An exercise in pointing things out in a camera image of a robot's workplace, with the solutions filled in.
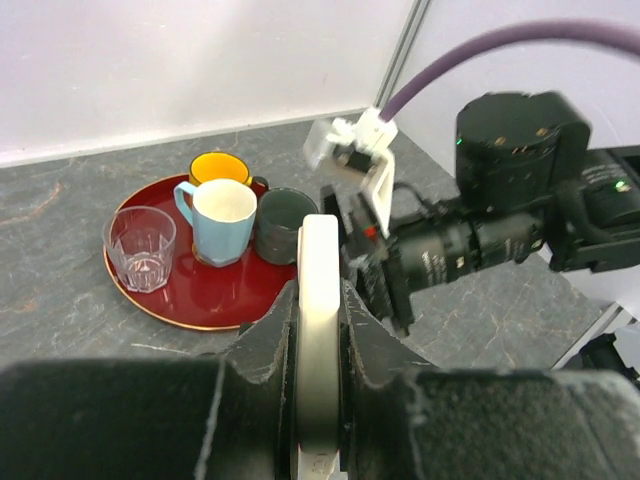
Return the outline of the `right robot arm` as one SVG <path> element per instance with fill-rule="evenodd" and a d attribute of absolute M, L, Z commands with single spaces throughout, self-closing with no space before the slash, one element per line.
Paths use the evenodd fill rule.
<path fill-rule="evenodd" d="M 338 219 L 346 272 L 371 314 L 407 335 L 413 293 L 543 247 L 555 272 L 621 270 L 639 262 L 639 149 L 590 149 L 588 122 L 557 92 L 494 93 L 456 118 L 459 194 L 383 227 L 354 196 L 341 213 L 335 190 L 322 210 Z"/>

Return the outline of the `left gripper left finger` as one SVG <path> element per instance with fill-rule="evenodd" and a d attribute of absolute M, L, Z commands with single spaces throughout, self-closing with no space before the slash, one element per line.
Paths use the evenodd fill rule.
<path fill-rule="evenodd" d="M 293 479 L 298 286 L 216 355 L 18 362 L 5 479 Z"/>

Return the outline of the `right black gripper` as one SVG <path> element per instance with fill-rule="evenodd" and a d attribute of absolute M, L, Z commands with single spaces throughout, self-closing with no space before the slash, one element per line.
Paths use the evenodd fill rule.
<path fill-rule="evenodd" d="M 356 194 L 344 213 L 331 185 L 320 189 L 320 198 L 321 212 L 338 221 L 341 276 L 353 283 L 375 318 L 389 320 L 398 336 L 407 336 L 415 321 L 409 291 L 392 242 L 382 235 L 369 202 Z"/>

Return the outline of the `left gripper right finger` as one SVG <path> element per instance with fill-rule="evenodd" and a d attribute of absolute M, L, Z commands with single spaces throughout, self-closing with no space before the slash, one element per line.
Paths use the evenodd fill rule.
<path fill-rule="evenodd" d="M 606 370 L 441 369 L 341 286 L 352 479 L 635 479 L 639 391 Z"/>

